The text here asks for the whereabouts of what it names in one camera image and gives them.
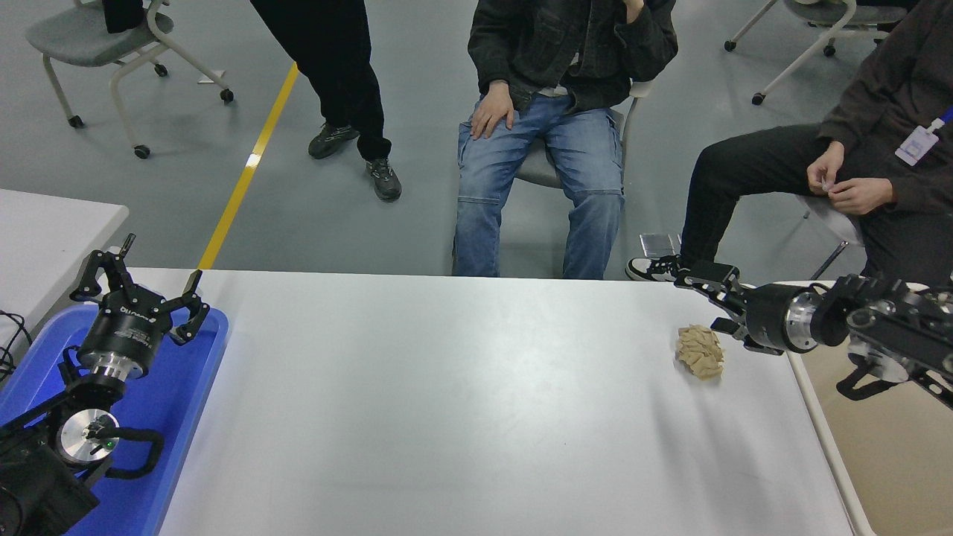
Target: black sneaker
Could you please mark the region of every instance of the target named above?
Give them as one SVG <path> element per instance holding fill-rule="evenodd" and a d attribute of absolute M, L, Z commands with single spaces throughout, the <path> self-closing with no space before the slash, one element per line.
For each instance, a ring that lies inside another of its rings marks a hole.
<path fill-rule="evenodd" d="M 382 201 L 394 201 L 400 197 L 400 180 L 387 158 L 368 160 L 367 174 L 374 179 L 374 191 Z"/>
<path fill-rule="evenodd" d="M 333 155 L 340 149 L 341 145 L 349 139 L 358 137 L 360 133 L 354 127 L 332 127 L 325 123 L 321 127 L 321 134 L 318 134 L 308 144 L 308 154 L 314 158 L 326 158 Z"/>
<path fill-rule="evenodd" d="M 625 275 L 634 281 L 674 281 L 681 269 L 677 255 L 662 258 L 636 257 L 625 265 Z"/>

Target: yellow floor line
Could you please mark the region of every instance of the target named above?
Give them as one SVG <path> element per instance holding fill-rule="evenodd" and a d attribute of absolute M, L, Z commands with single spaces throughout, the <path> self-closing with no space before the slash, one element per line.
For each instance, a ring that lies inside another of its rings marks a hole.
<path fill-rule="evenodd" d="M 278 118 L 281 117 L 281 112 L 285 109 L 285 104 L 288 102 L 288 95 L 292 92 L 297 75 L 297 66 L 292 64 L 292 67 L 288 70 L 288 75 L 285 76 L 285 83 L 282 84 L 281 91 L 278 92 L 278 97 L 274 100 L 272 111 L 268 114 L 268 119 L 265 120 L 265 126 L 261 128 L 261 134 L 258 135 L 258 140 L 254 143 L 252 153 L 248 156 L 248 161 L 245 162 L 245 169 L 241 172 L 238 183 L 235 184 L 235 188 L 232 190 L 232 197 L 229 198 L 229 204 L 225 205 L 225 212 L 222 213 L 222 218 L 218 220 L 215 232 L 212 233 L 212 239 L 209 240 L 209 245 L 205 247 L 205 253 L 202 254 L 202 259 L 198 261 L 199 270 L 210 270 L 212 269 L 212 265 L 215 264 L 215 258 L 218 257 L 218 252 L 222 249 L 225 236 L 228 235 L 235 215 L 238 213 L 238 207 L 241 206 L 241 202 L 245 199 L 245 193 L 248 192 L 248 187 L 252 184 L 252 177 L 254 176 L 254 172 L 258 169 L 258 162 L 261 161 L 261 156 L 265 154 L 265 148 L 268 147 L 268 140 L 272 138 L 274 126 L 278 123 Z"/>

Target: jacket sleeve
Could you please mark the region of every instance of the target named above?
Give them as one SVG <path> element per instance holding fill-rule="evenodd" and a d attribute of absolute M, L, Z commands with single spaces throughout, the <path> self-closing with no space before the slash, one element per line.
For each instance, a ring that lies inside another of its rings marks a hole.
<path fill-rule="evenodd" d="M 897 203 L 889 210 L 953 214 L 953 169 L 950 166 L 888 179 L 897 196 Z"/>
<path fill-rule="evenodd" d="M 835 139 L 849 153 L 881 119 L 893 94 L 910 80 L 917 54 L 946 0 L 923 0 L 866 59 L 821 123 L 819 137 Z"/>
<path fill-rule="evenodd" d="M 510 80 L 514 25 L 526 4 L 526 0 L 479 0 L 476 4 L 467 51 L 474 60 L 481 93 L 487 93 L 494 80 Z"/>
<path fill-rule="evenodd" d="M 637 82 L 655 78 L 679 51 L 672 26 L 675 0 L 645 0 L 645 7 L 630 24 L 616 25 L 621 39 L 622 65 Z"/>

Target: robotic arm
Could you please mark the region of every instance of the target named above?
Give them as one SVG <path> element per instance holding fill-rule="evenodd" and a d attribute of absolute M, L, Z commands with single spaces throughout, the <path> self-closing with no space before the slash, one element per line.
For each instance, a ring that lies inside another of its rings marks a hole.
<path fill-rule="evenodd" d="M 779 355 L 837 346 L 850 335 L 857 368 L 837 384 L 859 401 L 913 381 L 953 409 L 953 313 L 944 292 L 914 292 L 900 280 L 838 278 L 831 288 L 739 282 L 734 266 L 700 261 L 675 282 L 704 294 L 728 314 L 712 329 L 756 352 Z M 865 376 L 876 380 L 858 387 Z"/>
<path fill-rule="evenodd" d="M 92 328 L 82 345 L 63 351 L 64 391 L 0 427 L 0 535 L 63 534 L 99 504 L 91 488 L 100 478 L 140 478 L 158 463 L 162 435 L 123 427 L 110 411 L 128 380 L 149 374 L 167 333 L 180 345 L 194 339 L 209 305 L 196 294 L 198 270 L 175 299 L 132 282 L 124 258 L 134 238 L 118 254 L 90 253 L 70 293 L 75 301 L 97 301 L 96 275 L 106 274 L 110 292 L 98 301 Z M 189 319 L 173 326 L 172 311 L 180 308 Z M 141 467 L 112 467 L 111 454 L 123 440 L 151 444 Z"/>

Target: office chair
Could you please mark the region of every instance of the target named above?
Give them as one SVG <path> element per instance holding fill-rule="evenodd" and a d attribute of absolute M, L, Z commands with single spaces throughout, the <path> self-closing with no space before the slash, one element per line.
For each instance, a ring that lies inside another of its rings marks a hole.
<path fill-rule="evenodd" d="M 126 137 L 132 145 L 133 153 L 139 158 L 148 158 L 149 147 L 139 142 L 122 98 L 119 96 L 119 81 L 130 72 L 147 62 L 153 63 L 155 73 L 160 77 L 169 72 L 162 64 L 156 61 L 156 56 L 167 50 L 172 50 L 183 59 L 195 66 L 208 76 L 218 87 L 222 88 L 219 97 L 228 104 L 234 100 L 234 94 L 221 77 L 210 71 L 194 57 L 185 52 L 181 46 L 172 41 L 169 32 L 172 31 L 172 19 L 159 13 L 162 5 L 169 5 L 169 0 L 151 0 L 146 11 L 146 24 L 121 33 L 108 33 L 103 14 L 101 0 L 83 3 L 73 0 L 73 8 L 42 20 L 27 29 L 27 40 L 34 48 L 43 53 L 43 67 L 50 78 L 56 97 L 63 107 L 67 122 L 74 129 L 84 126 L 83 120 L 72 112 L 70 103 L 63 93 L 53 71 L 50 59 L 56 59 L 66 64 L 78 67 L 102 67 L 114 63 L 121 66 L 110 79 L 110 93 L 119 117 L 126 130 Z M 142 48 L 155 43 L 147 51 Z M 132 60 L 123 61 L 131 54 L 137 54 Z"/>
<path fill-rule="evenodd" d="M 841 243 L 834 248 L 834 252 L 811 276 L 811 280 L 813 280 L 819 278 L 847 246 L 858 245 L 863 247 L 863 238 L 857 219 L 835 210 L 826 197 L 797 196 L 797 198 L 806 209 L 804 219 L 808 219 L 813 214 L 834 233 L 835 237 L 841 240 Z"/>
<path fill-rule="evenodd" d="M 622 171 L 625 172 L 625 153 L 628 147 L 629 125 L 632 123 L 632 117 L 635 116 L 636 104 L 639 100 L 649 94 L 652 88 L 652 82 L 633 82 L 629 95 L 632 97 L 632 104 L 629 105 L 629 112 L 623 117 L 621 113 L 610 110 L 617 125 L 621 125 L 619 135 L 622 145 Z M 542 139 L 537 138 L 530 145 L 530 152 L 523 160 L 523 164 L 517 170 L 517 178 L 532 182 L 548 188 L 562 189 L 562 181 L 553 166 L 553 158 L 546 150 L 546 144 Z"/>
<path fill-rule="evenodd" d="M 771 93 L 778 84 L 787 78 L 792 72 L 796 71 L 809 57 L 823 51 L 827 57 L 834 55 L 837 51 L 834 48 L 834 40 L 837 38 L 848 37 L 870 37 L 874 40 L 885 39 L 888 33 L 877 29 L 879 24 L 892 24 L 900 21 L 906 16 L 904 8 L 893 6 L 858 6 L 857 0 L 839 0 L 838 2 L 829 2 L 821 0 L 815 4 L 801 4 L 796 0 L 783 0 L 784 5 L 812 26 L 827 29 L 813 45 L 807 48 L 787 69 L 781 72 L 771 81 L 763 90 L 751 97 L 751 104 L 759 106 L 769 93 Z M 745 35 L 752 26 L 757 23 L 764 14 L 774 6 L 778 0 L 768 0 L 755 16 L 749 20 L 734 37 L 724 42 L 724 49 L 731 52 L 738 45 L 738 41 Z"/>

